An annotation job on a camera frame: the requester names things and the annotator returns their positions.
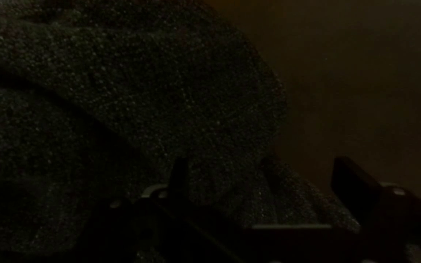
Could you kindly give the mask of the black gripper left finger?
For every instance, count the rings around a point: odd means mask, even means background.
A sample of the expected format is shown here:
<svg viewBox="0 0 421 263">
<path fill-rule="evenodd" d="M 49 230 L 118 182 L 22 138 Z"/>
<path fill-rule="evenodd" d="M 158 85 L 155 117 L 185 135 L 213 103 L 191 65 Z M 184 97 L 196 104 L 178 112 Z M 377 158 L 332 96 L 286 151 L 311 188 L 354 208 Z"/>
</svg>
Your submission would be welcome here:
<svg viewBox="0 0 421 263">
<path fill-rule="evenodd" d="M 177 158 L 168 176 L 166 185 L 146 188 L 142 199 L 181 199 L 188 196 L 188 160 Z"/>
</svg>

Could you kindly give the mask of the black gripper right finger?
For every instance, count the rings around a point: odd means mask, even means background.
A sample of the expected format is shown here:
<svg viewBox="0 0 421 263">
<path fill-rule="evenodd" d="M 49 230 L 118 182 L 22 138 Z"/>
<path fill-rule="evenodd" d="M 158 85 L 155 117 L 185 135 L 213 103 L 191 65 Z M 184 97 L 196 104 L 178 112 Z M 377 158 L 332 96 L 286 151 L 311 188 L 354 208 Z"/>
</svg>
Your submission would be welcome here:
<svg viewBox="0 0 421 263">
<path fill-rule="evenodd" d="M 381 185 L 346 157 L 333 161 L 330 188 L 361 226 L 421 230 L 421 199 L 397 185 Z"/>
</svg>

